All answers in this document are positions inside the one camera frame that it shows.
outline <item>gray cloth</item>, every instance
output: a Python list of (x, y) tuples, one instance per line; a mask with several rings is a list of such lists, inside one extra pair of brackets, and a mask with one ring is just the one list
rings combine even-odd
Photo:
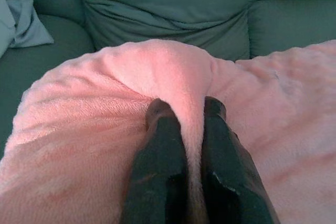
[(38, 19), (33, 0), (0, 0), (0, 57), (7, 47), (54, 43)]

